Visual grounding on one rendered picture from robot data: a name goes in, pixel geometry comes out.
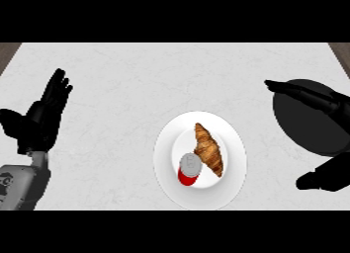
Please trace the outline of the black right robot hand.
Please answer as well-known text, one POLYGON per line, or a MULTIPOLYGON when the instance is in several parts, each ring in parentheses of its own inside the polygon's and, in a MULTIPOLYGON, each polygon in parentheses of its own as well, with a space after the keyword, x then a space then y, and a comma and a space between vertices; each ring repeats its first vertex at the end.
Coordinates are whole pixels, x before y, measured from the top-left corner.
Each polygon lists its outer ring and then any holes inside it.
POLYGON ((300 190, 337 192, 350 186, 350 97, 308 79, 266 80, 274 113, 288 138, 330 158, 296 180, 300 190))

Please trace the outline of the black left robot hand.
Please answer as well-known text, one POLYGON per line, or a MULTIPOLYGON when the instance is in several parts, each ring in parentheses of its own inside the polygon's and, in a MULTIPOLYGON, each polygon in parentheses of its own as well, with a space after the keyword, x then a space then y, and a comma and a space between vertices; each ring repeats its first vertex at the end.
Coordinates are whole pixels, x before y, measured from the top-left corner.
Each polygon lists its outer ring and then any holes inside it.
POLYGON ((49 152, 59 135, 61 115, 73 86, 65 71, 58 69, 41 97, 28 113, 21 115, 9 109, 0 109, 0 124, 5 134, 18 140, 18 153, 49 152))

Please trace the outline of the black round pan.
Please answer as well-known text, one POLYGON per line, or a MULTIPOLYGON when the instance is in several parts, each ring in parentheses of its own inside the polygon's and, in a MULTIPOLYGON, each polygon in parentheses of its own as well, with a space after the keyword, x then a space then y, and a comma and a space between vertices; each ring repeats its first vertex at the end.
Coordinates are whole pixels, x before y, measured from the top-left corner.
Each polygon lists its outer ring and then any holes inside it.
POLYGON ((350 97, 308 79, 265 81, 274 95, 274 113, 294 143, 334 157, 350 152, 350 97))

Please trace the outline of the white oval plate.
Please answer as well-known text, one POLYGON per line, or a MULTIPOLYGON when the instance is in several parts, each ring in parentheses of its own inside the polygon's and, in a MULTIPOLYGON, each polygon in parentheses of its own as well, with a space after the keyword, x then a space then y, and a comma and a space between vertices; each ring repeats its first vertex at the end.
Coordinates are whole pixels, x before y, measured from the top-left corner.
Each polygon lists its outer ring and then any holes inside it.
POLYGON ((157 178, 170 199, 189 210, 217 210, 238 196, 247 176, 247 152, 238 131, 223 118, 207 112, 180 114, 166 125, 154 149, 157 178), (191 153, 195 124, 201 124, 214 138, 222 153, 223 172, 217 177, 207 166, 191 186, 177 179, 180 158, 191 153))

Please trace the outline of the red can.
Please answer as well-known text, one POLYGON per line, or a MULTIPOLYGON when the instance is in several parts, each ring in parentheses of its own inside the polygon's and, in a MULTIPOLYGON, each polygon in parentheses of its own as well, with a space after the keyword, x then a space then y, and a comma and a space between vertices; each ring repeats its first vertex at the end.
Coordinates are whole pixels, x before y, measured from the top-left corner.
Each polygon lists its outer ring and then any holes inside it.
POLYGON ((194 153, 186 153, 179 161, 177 179, 185 186, 191 186, 200 176, 203 163, 194 153))

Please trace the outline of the brown croissant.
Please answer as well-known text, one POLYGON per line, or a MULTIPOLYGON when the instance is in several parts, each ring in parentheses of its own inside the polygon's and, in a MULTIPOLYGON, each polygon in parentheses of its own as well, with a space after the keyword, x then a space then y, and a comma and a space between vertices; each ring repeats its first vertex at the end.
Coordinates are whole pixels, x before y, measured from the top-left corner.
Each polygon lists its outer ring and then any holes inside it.
POLYGON ((222 177, 223 160, 219 144, 201 123, 195 124, 194 131, 197 141, 194 154, 200 157, 201 162, 207 165, 216 176, 222 177))

